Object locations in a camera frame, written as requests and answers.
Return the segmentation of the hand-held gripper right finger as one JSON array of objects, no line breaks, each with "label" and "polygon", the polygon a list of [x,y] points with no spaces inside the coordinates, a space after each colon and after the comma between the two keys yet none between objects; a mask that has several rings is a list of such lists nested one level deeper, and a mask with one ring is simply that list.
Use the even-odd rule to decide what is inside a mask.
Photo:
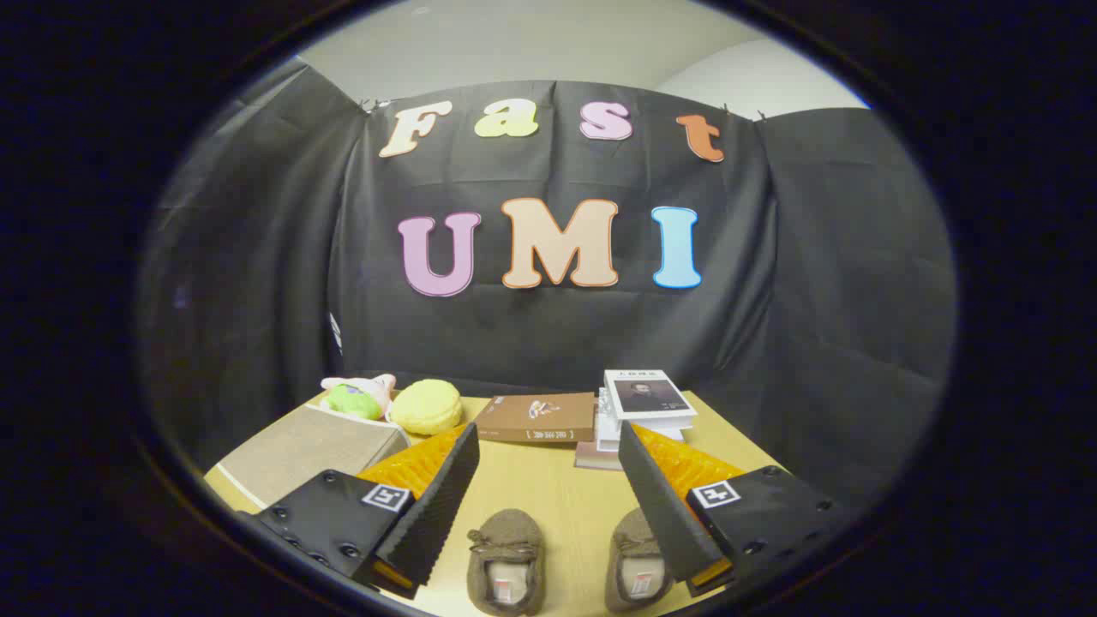
[{"label": "hand-held gripper right finger", "polygon": [[668,574],[697,597],[735,598],[783,577],[837,536],[845,505],[781,465],[743,471],[624,422],[619,460]]}]

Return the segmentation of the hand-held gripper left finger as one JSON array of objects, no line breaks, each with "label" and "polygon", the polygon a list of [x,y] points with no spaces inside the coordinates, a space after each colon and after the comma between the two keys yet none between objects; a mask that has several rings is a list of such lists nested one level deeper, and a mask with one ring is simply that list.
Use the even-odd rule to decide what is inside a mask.
[{"label": "hand-held gripper left finger", "polygon": [[407,601],[431,577],[480,459],[462,424],[348,474],[323,470],[255,516],[255,529],[357,584]]}]

